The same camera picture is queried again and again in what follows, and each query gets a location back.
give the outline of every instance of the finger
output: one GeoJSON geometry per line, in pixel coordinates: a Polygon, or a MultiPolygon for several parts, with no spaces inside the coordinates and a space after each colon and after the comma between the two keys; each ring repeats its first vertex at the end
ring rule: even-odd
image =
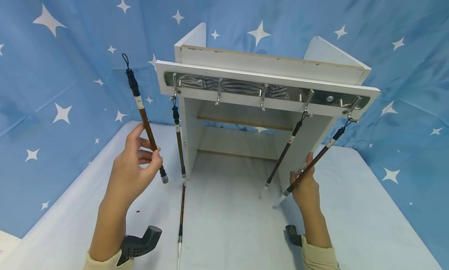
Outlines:
{"type": "Polygon", "coordinates": [[[139,143],[140,143],[141,147],[151,149],[151,143],[150,143],[150,141],[148,139],[139,137],[138,140],[139,140],[139,143]]]}
{"type": "Polygon", "coordinates": [[[139,165],[151,163],[151,159],[139,159],[139,165]]]}
{"type": "MultiPolygon", "coordinates": [[[[311,161],[313,161],[313,153],[309,152],[309,154],[307,155],[307,161],[306,161],[307,166],[309,166],[311,161]]],[[[314,172],[315,172],[315,167],[311,167],[310,170],[307,172],[306,176],[313,176],[314,172]]]]}
{"type": "Polygon", "coordinates": [[[290,172],[290,184],[293,184],[293,182],[295,182],[296,180],[296,173],[291,171],[290,172]]]}
{"type": "Polygon", "coordinates": [[[309,152],[309,154],[307,154],[307,166],[311,163],[311,161],[313,161],[313,154],[312,152],[309,152]]]}
{"type": "Polygon", "coordinates": [[[162,158],[159,155],[159,150],[153,152],[150,164],[143,170],[141,170],[143,185],[148,185],[153,181],[154,176],[156,176],[157,171],[162,166],[162,158]]]}
{"type": "Polygon", "coordinates": [[[142,150],[140,149],[138,151],[138,159],[148,159],[151,160],[151,157],[153,156],[152,152],[146,151],[146,150],[142,150]]]}
{"type": "Polygon", "coordinates": [[[126,137],[125,149],[137,151],[140,148],[138,138],[140,137],[140,134],[142,134],[143,129],[143,124],[140,123],[128,134],[126,137]]]}

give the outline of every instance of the white table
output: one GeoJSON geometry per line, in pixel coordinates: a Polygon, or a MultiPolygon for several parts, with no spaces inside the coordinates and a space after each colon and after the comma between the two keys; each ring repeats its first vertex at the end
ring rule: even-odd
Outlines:
{"type": "MultiPolygon", "coordinates": [[[[82,268],[112,161],[136,124],[122,127],[0,269],[82,268]]],[[[175,128],[153,124],[152,129],[162,147],[169,185],[156,178],[128,212],[128,234],[142,236],[148,225],[163,230],[156,249],[136,259],[136,270],[177,265],[182,181],[175,128]]],[[[303,230],[292,199],[280,209],[271,208],[280,194],[278,182],[265,198],[257,198],[272,166],[262,160],[198,154],[186,188],[181,269],[302,269],[301,249],[287,243],[283,232],[287,224],[303,230]]],[[[441,269],[356,151],[331,148],[315,175],[342,269],[441,269]]]]}

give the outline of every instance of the metal hook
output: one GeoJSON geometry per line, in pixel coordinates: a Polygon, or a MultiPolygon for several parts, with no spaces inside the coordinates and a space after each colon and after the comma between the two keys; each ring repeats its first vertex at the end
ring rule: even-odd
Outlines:
{"type": "Polygon", "coordinates": [[[263,84],[263,91],[262,94],[260,95],[260,110],[265,111],[265,107],[263,106],[263,101],[265,99],[265,95],[267,94],[267,90],[268,90],[268,84],[263,84]]]}
{"type": "Polygon", "coordinates": [[[178,95],[178,82],[176,80],[176,73],[173,73],[173,87],[174,87],[173,92],[173,99],[174,99],[178,95]]]}
{"type": "Polygon", "coordinates": [[[218,91],[217,91],[217,102],[215,102],[215,105],[217,106],[220,103],[220,95],[221,95],[221,85],[222,85],[223,79],[218,79],[218,91]]]}
{"type": "Polygon", "coordinates": [[[308,93],[308,95],[307,95],[306,102],[304,102],[304,110],[303,110],[302,112],[303,112],[304,115],[307,116],[307,117],[313,116],[313,114],[309,114],[309,113],[307,112],[307,107],[308,107],[308,105],[310,104],[311,98],[313,97],[314,94],[315,94],[315,91],[314,91],[314,90],[310,90],[309,93],[308,93]]]}
{"type": "Polygon", "coordinates": [[[352,122],[352,123],[358,123],[359,120],[358,119],[353,119],[351,117],[352,115],[352,111],[354,111],[354,109],[357,107],[357,105],[359,104],[359,102],[362,100],[362,98],[360,96],[356,96],[354,101],[351,103],[351,107],[349,107],[349,110],[344,110],[342,112],[342,114],[346,114],[346,117],[348,118],[348,121],[352,122]]]}

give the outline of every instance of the person's left hand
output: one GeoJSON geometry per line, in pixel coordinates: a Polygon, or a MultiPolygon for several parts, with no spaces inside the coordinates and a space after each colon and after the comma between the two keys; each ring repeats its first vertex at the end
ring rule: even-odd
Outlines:
{"type": "Polygon", "coordinates": [[[140,149],[150,148],[150,142],[141,138],[144,126],[140,123],[126,138],[123,152],[115,158],[104,199],[113,202],[126,210],[133,201],[153,181],[162,158],[159,150],[149,152],[140,149]],[[143,169],[141,164],[149,164],[143,169]]]}

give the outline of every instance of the beige sleeve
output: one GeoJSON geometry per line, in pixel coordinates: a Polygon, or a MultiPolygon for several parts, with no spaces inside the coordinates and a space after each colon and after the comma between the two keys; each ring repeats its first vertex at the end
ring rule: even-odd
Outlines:
{"type": "Polygon", "coordinates": [[[312,246],[307,243],[304,235],[301,237],[304,270],[340,270],[333,247],[323,249],[322,247],[312,246]]]}
{"type": "Polygon", "coordinates": [[[113,257],[109,260],[99,262],[95,261],[90,257],[90,254],[86,254],[86,264],[83,270],[132,270],[134,265],[134,259],[131,258],[124,264],[117,267],[117,262],[122,255],[122,250],[119,250],[113,257]]]}

